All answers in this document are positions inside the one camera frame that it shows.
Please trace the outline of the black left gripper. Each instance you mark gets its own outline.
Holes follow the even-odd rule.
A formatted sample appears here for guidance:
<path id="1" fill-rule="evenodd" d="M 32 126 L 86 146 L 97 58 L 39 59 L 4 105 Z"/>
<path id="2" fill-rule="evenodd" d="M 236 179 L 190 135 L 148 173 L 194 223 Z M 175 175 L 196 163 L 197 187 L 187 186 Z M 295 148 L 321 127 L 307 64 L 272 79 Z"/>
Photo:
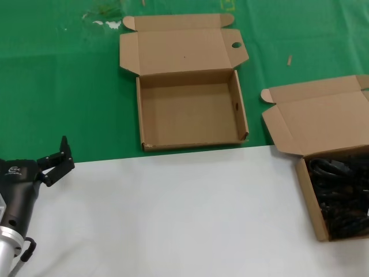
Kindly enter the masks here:
<path id="1" fill-rule="evenodd" d="M 1 226 L 26 234 L 41 182 L 53 186 L 75 168 L 67 137 L 59 152 L 34 160 L 1 160 L 1 196 L 5 213 Z"/>

